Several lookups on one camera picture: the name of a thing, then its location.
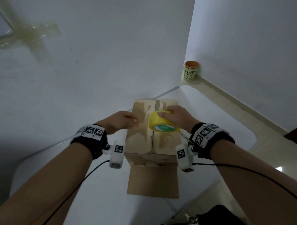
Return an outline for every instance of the black fabric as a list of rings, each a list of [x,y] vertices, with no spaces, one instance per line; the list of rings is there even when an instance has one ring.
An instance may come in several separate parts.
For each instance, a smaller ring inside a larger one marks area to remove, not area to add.
[[[245,225],[242,220],[235,216],[223,205],[216,205],[207,213],[196,215],[199,225],[219,225],[219,224],[232,224],[232,225]]]
[[[87,147],[94,159],[99,158],[102,155],[102,149],[108,144],[107,142],[107,136],[106,136],[106,132],[103,132],[103,135],[101,137],[101,141],[97,141],[93,138],[88,138],[88,137],[76,137],[74,138],[70,144],[72,143],[80,143],[82,145],[84,145],[85,147]]]
[[[235,144],[234,139],[233,139],[230,135],[228,135],[227,133],[225,133],[225,132],[222,131],[222,132],[216,133],[215,136],[213,136],[212,139],[208,140],[208,143],[207,143],[207,145],[205,146],[205,148],[201,148],[198,144],[196,144],[194,141],[192,141],[192,138],[193,138],[195,132],[196,132],[200,127],[202,127],[203,124],[205,124],[205,123],[198,123],[198,124],[196,124],[196,125],[193,127],[193,129],[192,129],[192,134],[191,134],[191,136],[190,136],[190,141],[191,141],[192,144],[193,144],[194,150],[195,150],[196,152],[198,152],[198,157],[199,157],[199,158],[202,158],[202,159],[210,159],[210,160],[212,160],[212,159],[211,159],[211,156],[210,156],[210,150],[211,150],[212,146],[213,146],[216,142],[218,142],[219,140],[221,140],[221,139],[228,140],[228,141],[230,141],[230,142],[232,142],[232,143]]]

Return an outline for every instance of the cup rim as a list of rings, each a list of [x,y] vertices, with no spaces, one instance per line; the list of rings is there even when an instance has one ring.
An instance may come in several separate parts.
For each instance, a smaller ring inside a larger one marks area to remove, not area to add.
[[[199,66],[200,63],[193,60],[185,62],[185,67],[188,69],[197,69]]]

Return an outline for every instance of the hand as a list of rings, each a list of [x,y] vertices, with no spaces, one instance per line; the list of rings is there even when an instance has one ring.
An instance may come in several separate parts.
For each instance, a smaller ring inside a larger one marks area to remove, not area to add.
[[[170,105],[167,107],[167,111],[172,111],[173,114],[158,112],[158,116],[171,121],[175,126],[186,130],[191,133],[192,128],[199,120],[196,120],[192,115],[183,107],[179,105]]]
[[[118,111],[95,124],[105,128],[107,134],[114,134],[121,129],[131,129],[139,125],[138,117],[131,112]]]

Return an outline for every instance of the wristband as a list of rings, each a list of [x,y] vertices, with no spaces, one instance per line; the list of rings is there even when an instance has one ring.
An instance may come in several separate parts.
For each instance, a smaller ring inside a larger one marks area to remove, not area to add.
[[[210,150],[212,146],[221,139],[228,140],[235,144],[234,139],[229,132],[213,123],[198,123],[192,128],[190,141],[194,150],[198,152],[198,157],[210,159]]]
[[[93,159],[102,155],[102,149],[107,145],[107,134],[103,127],[96,124],[87,124],[80,128],[74,135],[72,143],[84,145],[92,154]]]

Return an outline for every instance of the cup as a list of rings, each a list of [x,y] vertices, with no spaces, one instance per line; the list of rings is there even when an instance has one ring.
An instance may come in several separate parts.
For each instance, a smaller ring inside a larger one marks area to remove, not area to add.
[[[196,61],[185,62],[184,80],[193,81],[199,66],[199,62]]]

